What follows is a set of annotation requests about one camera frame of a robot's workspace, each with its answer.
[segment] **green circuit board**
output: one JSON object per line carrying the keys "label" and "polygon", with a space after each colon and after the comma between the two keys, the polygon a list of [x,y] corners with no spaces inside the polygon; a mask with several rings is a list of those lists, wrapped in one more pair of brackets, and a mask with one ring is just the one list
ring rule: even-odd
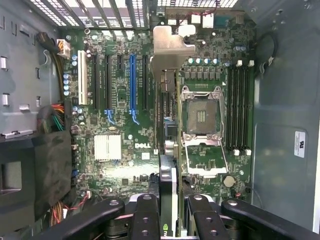
{"label": "green circuit board", "polygon": [[[148,192],[148,176],[159,172],[158,149],[155,139],[155,101],[156,83],[150,70],[150,57],[153,56],[153,36],[149,31],[136,32],[132,39],[119,38],[117,41],[106,35],[104,31],[92,30],[85,34],[82,30],[71,30],[65,36],[71,36],[71,55],[77,55],[80,50],[89,50],[86,59],[87,66],[87,99],[86,105],[77,105],[78,98],[78,68],[72,64],[72,60],[65,64],[65,73],[70,74],[69,96],[73,106],[77,108],[72,118],[71,133],[76,145],[76,158],[78,174],[78,189],[95,189],[104,197],[117,196],[129,198],[133,194]],[[190,56],[196,60],[201,59],[200,64],[188,59],[179,72],[180,86],[187,86],[191,91],[212,91],[220,86],[224,95],[225,111],[223,119],[226,126],[228,115],[228,85],[230,82],[231,67],[235,60],[242,59],[243,65],[248,65],[251,59],[250,41],[255,38],[254,24],[251,21],[242,25],[236,25],[233,21],[225,20],[225,25],[214,30],[199,30],[196,39],[196,54]],[[236,46],[246,46],[246,50],[236,50]],[[130,79],[129,61],[130,54],[136,55],[136,119],[139,125],[133,121],[130,114]],[[94,71],[93,55],[97,56],[97,65]],[[110,62],[111,83],[105,83],[106,57]],[[121,56],[122,67],[119,68],[119,56]],[[143,64],[147,59],[147,85],[143,80]],[[205,64],[204,59],[209,59],[210,64]],[[252,141],[252,117],[253,117],[253,68],[247,70],[249,84],[248,104],[248,134],[246,136],[248,148]],[[111,94],[108,107],[112,109],[112,124],[105,110],[106,88]],[[98,92],[98,104],[94,97]],[[176,114],[176,103],[179,99],[172,96],[171,110]],[[186,124],[185,117],[182,118],[183,125]],[[119,136],[120,159],[106,161],[97,160],[97,141],[95,136]],[[189,146],[188,156],[190,166],[196,168],[202,166],[204,169],[220,168],[224,166],[224,160],[220,147],[216,146]],[[231,195],[230,188],[223,185],[223,174],[215,178],[203,178],[199,175],[190,175],[186,172],[186,153],[182,149],[182,172],[192,179],[196,193],[208,194],[212,197],[227,197]],[[229,174],[236,179],[235,190],[240,191],[245,183],[250,181],[251,156],[234,156],[232,150],[226,147],[226,158]]]}

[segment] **cpu socket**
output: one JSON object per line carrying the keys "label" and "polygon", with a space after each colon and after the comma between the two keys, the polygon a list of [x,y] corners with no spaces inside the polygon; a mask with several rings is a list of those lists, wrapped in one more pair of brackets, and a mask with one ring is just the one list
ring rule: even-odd
{"label": "cpu socket", "polygon": [[224,135],[224,96],[220,86],[214,91],[181,92],[183,141],[186,146],[219,146]]}

